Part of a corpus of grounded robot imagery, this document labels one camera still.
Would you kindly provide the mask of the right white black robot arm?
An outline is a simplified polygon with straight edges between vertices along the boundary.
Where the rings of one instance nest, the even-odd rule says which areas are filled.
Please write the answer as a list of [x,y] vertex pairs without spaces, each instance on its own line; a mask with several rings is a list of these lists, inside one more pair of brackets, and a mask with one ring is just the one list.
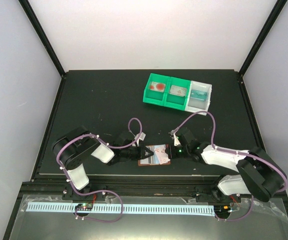
[[230,195],[252,195],[268,202],[286,187],[287,176],[260,147],[235,150],[211,142],[199,142],[186,128],[170,131],[173,144],[166,148],[169,159],[191,159],[205,165],[216,165],[236,172],[222,177],[211,188],[211,196],[221,202]]

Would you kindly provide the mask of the white card red flowers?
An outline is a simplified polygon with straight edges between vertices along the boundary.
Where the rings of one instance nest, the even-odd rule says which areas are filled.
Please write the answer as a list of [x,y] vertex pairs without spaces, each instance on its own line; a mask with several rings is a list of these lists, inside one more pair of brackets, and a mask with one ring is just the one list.
[[166,165],[170,163],[170,159],[168,154],[166,153],[166,145],[155,145],[154,146],[154,153],[157,159],[157,162],[160,165]]

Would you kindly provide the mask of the teal VIP card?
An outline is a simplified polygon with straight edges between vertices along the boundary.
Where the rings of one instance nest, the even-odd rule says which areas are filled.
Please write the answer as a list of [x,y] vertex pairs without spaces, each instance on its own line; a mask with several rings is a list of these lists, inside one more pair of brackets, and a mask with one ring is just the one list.
[[207,99],[208,93],[200,90],[193,89],[191,90],[190,97],[198,99],[200,101],[205,101]]

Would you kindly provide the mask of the brown leather card holder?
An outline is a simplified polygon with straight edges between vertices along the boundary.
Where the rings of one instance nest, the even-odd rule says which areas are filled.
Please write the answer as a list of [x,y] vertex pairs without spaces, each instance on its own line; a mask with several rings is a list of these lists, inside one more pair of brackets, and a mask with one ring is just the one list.
[[[148,145],[148,146],[150,146],[152,148],[152,151],[154,151],[154,146],[156,146],[156,145]],[[142,160],[141,159],[138,161],[138,165],[141,167],[142,166],[162,166],[162,165],[169,165],[169,164],[159,164],[157,162],[155,153],[153,154],[153,157],[151,158],[151,160]]]

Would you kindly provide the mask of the pink white numbered card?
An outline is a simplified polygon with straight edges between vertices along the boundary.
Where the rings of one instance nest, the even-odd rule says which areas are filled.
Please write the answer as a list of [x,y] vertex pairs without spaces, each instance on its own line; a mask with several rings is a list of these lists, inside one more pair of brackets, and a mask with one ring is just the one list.
[[169,94],[179,96],[179,97],[185,97],[186,96],[187,89],[182,86],[177,85],[171,85]]

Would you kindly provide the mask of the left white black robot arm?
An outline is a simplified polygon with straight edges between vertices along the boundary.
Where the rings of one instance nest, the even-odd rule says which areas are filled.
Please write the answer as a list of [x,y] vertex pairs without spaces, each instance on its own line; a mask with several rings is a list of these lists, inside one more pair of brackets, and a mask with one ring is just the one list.
[[143,160],[154,152],[140,144],[139,135],[123,131],[113,143],[102,143],[99,136],[92,135],[85,127],[78,127],[63,135],[52,144],[52,151],[60,169],[74,187],[73,193],[81,200],[91,194],[89,178],[84,169],[84,162],[95,160],[105,165],[114,165],[126,161]]

